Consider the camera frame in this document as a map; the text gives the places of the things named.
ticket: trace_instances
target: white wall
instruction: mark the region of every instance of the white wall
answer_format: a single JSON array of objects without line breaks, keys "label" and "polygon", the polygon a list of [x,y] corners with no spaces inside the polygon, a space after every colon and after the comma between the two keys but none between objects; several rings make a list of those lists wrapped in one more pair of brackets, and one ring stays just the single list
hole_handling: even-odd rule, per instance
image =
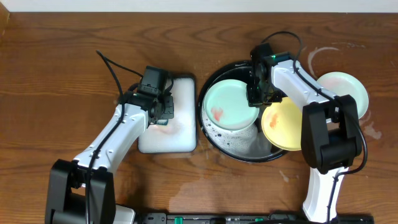
[{"label": "white wall", "polygon": [[398,0],[0,0],[10,12],[398,12]]}]

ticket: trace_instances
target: round black tray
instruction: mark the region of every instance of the round black tray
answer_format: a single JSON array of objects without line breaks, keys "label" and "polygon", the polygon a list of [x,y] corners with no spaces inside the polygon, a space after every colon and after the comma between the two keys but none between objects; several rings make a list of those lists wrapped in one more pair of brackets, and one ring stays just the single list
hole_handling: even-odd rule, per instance
[{"label": "round black tray", "polygon": [[247,83],[251,70],[251,61],[240,61],[226,65],[212,74],[200,91],[197,115],[200,129],[207,140],[222,153],[244,162],[268,162],[280,158],[287,151],[272,145],[262,133],[261,114],[265,108],[260,107],[259,117],[252,126],[241,131],[227,131],[212,124],[202,107],[206,92],[215,83],[227,79],[241,80]]}]

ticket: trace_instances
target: sponge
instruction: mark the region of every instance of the sponge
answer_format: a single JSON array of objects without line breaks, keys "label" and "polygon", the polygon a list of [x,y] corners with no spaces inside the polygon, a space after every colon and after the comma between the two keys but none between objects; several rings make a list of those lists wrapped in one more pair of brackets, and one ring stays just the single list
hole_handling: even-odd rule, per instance
[{"label": "sponge", "polygon": [[194,79],[175,78],[171,94],[174,118],[162,125],[150,125],[139,136],[138,150],[143,153],[191,152],[197,146]]}]

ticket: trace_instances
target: orange stain on plate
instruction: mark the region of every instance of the orange stain on plate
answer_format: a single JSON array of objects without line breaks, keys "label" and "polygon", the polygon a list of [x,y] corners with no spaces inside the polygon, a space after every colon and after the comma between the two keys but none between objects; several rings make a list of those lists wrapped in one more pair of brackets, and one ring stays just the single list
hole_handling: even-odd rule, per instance
[{"label": "orange stain on plate", "polygon": [[277,119],[278,119],[278,115],[277,115],[277,114],[274,114],[274,115],[272,116],[271,122],[269,123],[269,127],[270,127],[270,128],[275,129],[276,123],[277,123]]},{"label": "orange stain on plate", "polygon": [[211,113],[213,114],[214,119],[216,119],[216,121],[220,121],[220,118],[222,117],[224,111],[221,108],[218,108],[218,109],[212,108]]}]

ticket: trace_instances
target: wooden surface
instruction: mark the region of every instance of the wooden surface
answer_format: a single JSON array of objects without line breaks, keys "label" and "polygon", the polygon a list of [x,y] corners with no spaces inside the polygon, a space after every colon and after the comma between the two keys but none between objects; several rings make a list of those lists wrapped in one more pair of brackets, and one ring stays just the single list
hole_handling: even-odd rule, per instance
[{"label": "wooden surface", "polygon": [[[368,164],[345,177],[337,211],[396,222],[398,15],[13,13],[0,48],[0,223],[43,223],[52,164],[72,160],[109,121],[118,91],[96,49],[140,72],[146,65],[192,72],[200,89],[216,69],[249,59],[278,30],[303,38],[307,71],[313,56],[316,76],[347,72],[368,90],[361,120]],[[276,52],[297,49],[288,37],[271,42]],[[316,49],[322,51],[314,55]],[[117,73],[124,89],[138,81]],[[220,154],[198,133],[188,154],[141,154],[133,145],[115,178],[117,203],[184,213],[300,209],[309,178],[300,152],[248,164]]]},{"label": "wooden surface", "polygon": [[0,2],[0,42],[1,42],[1,37],[5,33],[4,31],[6,30],[9,15],[10,13],[8,12],[8,10]]}]

